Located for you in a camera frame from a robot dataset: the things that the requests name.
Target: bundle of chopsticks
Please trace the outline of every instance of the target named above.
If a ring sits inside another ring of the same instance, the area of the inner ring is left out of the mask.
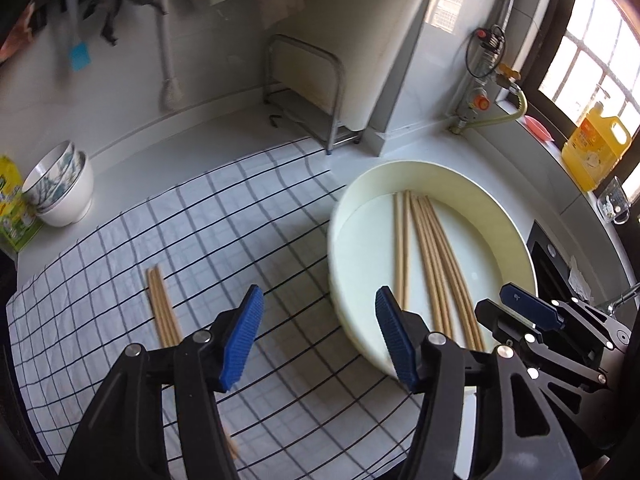
[[[484,351],[484,343],[474,306],[458,261],[430,200],[411,191],[394,196],[396,224],[396,286],[398,305],[406,310],[409,303],[409,227],[414,220],[420,246],[424,275],[431,301],[434,330],[453,339],[449,310],[449,289],[458,308],[466,347]]]
[[[174,308],[164,286],[164,278],[160,273],[159,266],[153,266],[146,270],[146,282],[149,288],[149,300],[151,310],[156,320],[156,330],[162,348],[177,346],[183,340],[180,324],[175,317]],[[231,440],[225,430],[226,443],[234,460],[239,457],[238,446]]]

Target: glass mug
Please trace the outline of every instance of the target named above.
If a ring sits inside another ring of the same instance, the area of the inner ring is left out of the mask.
[[[615,176],[607,184],[602,194],[598,197],[598,209],[607,222],[620,225],[629,220],[629,208],[631,204],[622,189],[620,181]]]

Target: yellow dish soap jug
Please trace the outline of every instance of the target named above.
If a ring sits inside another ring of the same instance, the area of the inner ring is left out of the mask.
[[[562,160],[582,191],[593,191],[631,145],[631,134],[619,117],[603,117],[600,101],[562,147]]]

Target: black cable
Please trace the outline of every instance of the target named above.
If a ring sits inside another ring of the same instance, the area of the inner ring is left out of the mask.
[[[469,41],[466,44],[466,52],[465,52],[466,71],[469,72],[472,75],[472,77],[476,79],[484,79],[485,77],[491,75],[495,71],[495,69],[498,68],[498,65],[500,65],[500,63],[502,62],[504,53],[507,50],[507,39],[504,37],[504,31],[498,25],[494,25],[492,28],[496,28],[500,32],[500,34],[496,34],[496,36],[498,36],[498,39],[500,41],[500,54],[498,55],[498,59],[495,61],[494,65],[489,69],[487,73],[482,75],[475,74],[473,70],[471,70],[471,67],[469,66],[469,50],[471,48],[471,41],[473,40],[473,38],[476,37],[476,33],[478,32],[478,30],[483,30],[483,29],[481,27],[476,28],[476,30],[474,30],[471,33],[471,36],[469,37]]]

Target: checkered tablecloth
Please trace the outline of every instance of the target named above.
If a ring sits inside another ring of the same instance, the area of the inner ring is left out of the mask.
[[[320,146],[290,142],[121,213],[18,291],[8,304],[18,385],[54,467],[123,348],[159,347],[144,279],[155,264],[185,335],[238,306],[252,283],[265,292],[244,374],[217,396],[241,478],[356,480],[401,460],[420,398],[355,351],[328,295],[326,229],[340,192]],[[163,411],[170,471],[184,479],[171,387]]]

